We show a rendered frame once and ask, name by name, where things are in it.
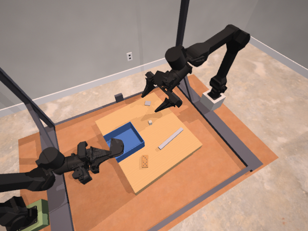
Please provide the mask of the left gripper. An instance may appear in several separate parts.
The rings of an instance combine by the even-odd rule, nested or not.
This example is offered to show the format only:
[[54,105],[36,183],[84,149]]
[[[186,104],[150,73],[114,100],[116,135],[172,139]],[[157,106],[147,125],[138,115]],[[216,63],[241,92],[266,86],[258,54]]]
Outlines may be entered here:
[[[146,86],[145,86],[145,89],[142,93],[142,98],[145,97],[148,93],[150,93],[154,88],[154,84],[157,85],[167,96],[168,98],[166,97],[164,102],[161,103],[155,110],[155,112],[159,112],[163,109],[166,109],[166,108],[169,108],[169,107],[172,107],[175,105],[179,108],[181,105],[182,105],[182,100],[172,91],[177,85],[179,86],[180,85],[180,82],[181,82],[181,79],[180,77],[172,70],[169,71],[170,73],[168,74],[169,76],[173,77],[175,76],[175,81],[173,83],[173,85],[168,89],[166,86],[160,86],[154,79],[154,74],[149,71],[145,74],[145,76],[147,78],[146,79]],[[165,90],[167,89],[167,91]]]

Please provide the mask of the blue open-top tray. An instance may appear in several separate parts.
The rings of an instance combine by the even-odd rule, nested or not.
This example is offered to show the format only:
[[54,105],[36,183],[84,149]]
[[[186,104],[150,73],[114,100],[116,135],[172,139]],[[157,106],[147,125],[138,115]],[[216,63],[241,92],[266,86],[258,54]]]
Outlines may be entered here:
[[124,144],[124,153],[115,157],[118,163],[145,147],[145,141],[132,124],[124,124],[107,135],[105,141],[109,148],[111,138],[120,139]]

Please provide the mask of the orange domino tile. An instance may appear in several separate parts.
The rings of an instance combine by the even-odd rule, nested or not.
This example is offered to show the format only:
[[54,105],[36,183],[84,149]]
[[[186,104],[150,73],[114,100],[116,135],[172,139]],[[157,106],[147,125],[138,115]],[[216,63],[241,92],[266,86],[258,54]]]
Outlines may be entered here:
[[142,168],[148,167],[148,155],[142,155]]

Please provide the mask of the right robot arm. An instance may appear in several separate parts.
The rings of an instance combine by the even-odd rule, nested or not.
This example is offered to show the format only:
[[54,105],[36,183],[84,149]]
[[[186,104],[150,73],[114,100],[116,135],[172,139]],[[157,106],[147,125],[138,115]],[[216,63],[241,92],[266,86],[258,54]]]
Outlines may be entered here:
[[[27,189],[33,192],[45,191],[51,188],[55,182],[55,174],[70,172],[67,166],[68,156],[65,157],[55,147],[44,149],[36,160],[37,168],[30,172],[0,174],[0,193]],[[89,169],[85,163],[79,163],[71,170],[74,179],[82,184],[92,180]],[[77,169],[77,170],[76,170]],[[54,173],[53,173],[54,172]],[[13,196],[4,203],[0,203],[0,225],[7,231],[21,231],[38,221],[37,206],[26,207],[23,198]]]

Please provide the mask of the light grey flat bar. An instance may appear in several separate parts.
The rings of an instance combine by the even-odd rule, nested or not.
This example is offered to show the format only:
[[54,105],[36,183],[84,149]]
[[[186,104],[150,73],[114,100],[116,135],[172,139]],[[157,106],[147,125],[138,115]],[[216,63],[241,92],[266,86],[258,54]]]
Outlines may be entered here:
[[176,136],[178,136],[184,129],[179,128],[174,134],[172,134],[167,140],[165,140],[158,148],[162,150],[168,143],[170,143]]

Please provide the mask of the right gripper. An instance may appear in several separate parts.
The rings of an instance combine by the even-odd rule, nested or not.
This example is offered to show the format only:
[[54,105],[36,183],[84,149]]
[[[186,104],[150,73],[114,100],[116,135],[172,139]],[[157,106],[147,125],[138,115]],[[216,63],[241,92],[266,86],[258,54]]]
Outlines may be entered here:
[[86,141],[80,142],[77,145],[77,154],[72,153],[71,156],[68,157],[67,166],[70,171],[72,171],[71,169],[74,166],[84,161],[84,167],[89,169],[90,166],[90,171],[94,174],[97,174],[99,173],[99,165],[110,158],[109,155],[111,154],[111,151],[95,148],[92,146],[90,146],[89,149],[86,149],[87,146],[88,144]]

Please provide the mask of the light orange flat board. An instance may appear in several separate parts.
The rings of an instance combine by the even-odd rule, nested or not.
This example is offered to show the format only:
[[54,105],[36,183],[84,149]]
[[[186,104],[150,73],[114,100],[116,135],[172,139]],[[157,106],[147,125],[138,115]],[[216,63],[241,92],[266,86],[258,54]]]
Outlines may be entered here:
[[[150,106],[145,101],[151,101]],[[118,163],[134,193],[141,193],[200,147],[200,141],[169,108],[155,112],[161,103],[153,92],[95,121],[102,136],[131,122],[145,141],[145,147]],[[160,150],[158,146],[181,127],[184,130]],[[148,155],[148,167],[142,168],[142,155]]]

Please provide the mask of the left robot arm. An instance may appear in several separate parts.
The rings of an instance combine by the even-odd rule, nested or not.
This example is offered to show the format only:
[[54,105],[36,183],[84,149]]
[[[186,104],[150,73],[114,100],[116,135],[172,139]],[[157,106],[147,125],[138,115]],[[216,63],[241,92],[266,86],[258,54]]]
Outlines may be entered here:
[[[243,49],[250,40],[250,34],[239,29],[234,25],[227,25],[225,29],[221,30],[213,37],[202,43],[195,43],[188,48],[184,48],[182,45],[172,47],[165,53],[165,59],[169,63],[171,70],[174,71],[181,80],[188,73],[192,73],[192,66],[201,66],[208,56],[226,44],[227,51],[219,67],[217,75],[211,78],[209,84],[212,87],[211,91],[207,93],[213,100],[221,97],[221,93],[224,93],[227,89],[227,73],[238,53]],[[187,63],[189,62],[189,63]],[[153,77],[154,80],[160,86],[166,86],[168,89],[173,85],[175,76],[169,76],[170,72],[157,71]],[[171,77],[171,78],[170,78]]]

